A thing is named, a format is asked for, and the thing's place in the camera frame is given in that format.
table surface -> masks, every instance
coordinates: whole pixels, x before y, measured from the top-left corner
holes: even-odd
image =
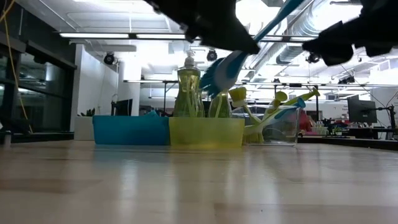
[[[398,154],[299,144],[243,150],[15,144],[1,223],[397,223]]]

blue plastic bin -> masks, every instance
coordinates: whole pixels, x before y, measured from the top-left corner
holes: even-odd
[[[95,144],[168,146],[169,118],[156,116],[94,116]]]

dish soap bottle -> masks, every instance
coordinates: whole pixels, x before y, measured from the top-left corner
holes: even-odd
[[[211,101],[209,109],[209,118],[230,118],[231,104],[228,99],[228,91],[220,92],[216,98]]]
[[[199,95],[200,70],[195,67],[192,52],[187,52],[184,67],[177,71],[179,91],[174,105],[176,117],[198,117],[201,115]]]

blue dish brush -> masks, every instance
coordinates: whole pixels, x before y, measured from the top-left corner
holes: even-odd
[[[276,25],[282,22],[290,13],[292,13],[304,0],[287,0],[279,10],[278,15],[268,23],[255,37],[254,40],[259,42],[263,39]],[[207,91],[214,98],[223,90],[232,88],[244,61],[249,54],[239,50],[230,53],[226,58],[216,60],[206,71],[200,80],[200,88]]]

yellow cable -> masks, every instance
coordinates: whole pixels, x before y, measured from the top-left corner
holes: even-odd
[[[14,60],[12,59],[12,50],[11,50],[11,44],[10,44],[10,36],[9,36],[9,33],[8,33],[8,25],[7,25],[7,19],[6,19],[6,16],[7,16],[6,14],[10,10],[10,8],[11,8],[12,4],[14,3],[14,1],[11,2],[10,6],[8,7],[8,9],[6,11],[3,11],[3,15],[0,17],[0,22],[4,19],[4,25],[6,26],[6,37],[7,37],[8,52],[10,54],[10,59],[11,59],[12,73],[14,74],[15,87],[19,91],[18,78],[17,78],[17,74],[15,72]],[[25,119],[29,122],[29,119],[28,119],[28,117],[26,115],[26,111],[25,111],[25,107],[24,107],[24,103],[22,101],[22,96],[21,95],[19,96],[19,100],[21,102],[21,107],[22,107],[22,110],[24,112]],[[29,123],[29,129],[30,129],[30,133],[33,133],[32,126],[30,125],[30,123]]]

